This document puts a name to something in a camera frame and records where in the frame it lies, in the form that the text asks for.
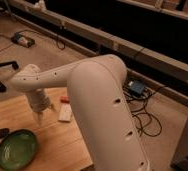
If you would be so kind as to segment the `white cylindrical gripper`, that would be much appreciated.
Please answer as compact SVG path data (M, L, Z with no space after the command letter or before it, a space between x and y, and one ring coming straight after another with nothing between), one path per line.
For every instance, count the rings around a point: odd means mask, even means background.
M36 120L38 124L42 124L43 113L47 107L55 110L54 104L51 104L50 98L46 95L44 89L31 91L27 94L27 99L31 109L36 112Z

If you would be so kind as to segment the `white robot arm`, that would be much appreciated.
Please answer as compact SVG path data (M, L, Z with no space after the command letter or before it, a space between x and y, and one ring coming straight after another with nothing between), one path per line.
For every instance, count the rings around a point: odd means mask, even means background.
M123 93L127 68L107 54L40 71L28 65L11 78L11 85L27 95L34 111L43 109L37 90L65 87L75 120L95 171L150 171Z

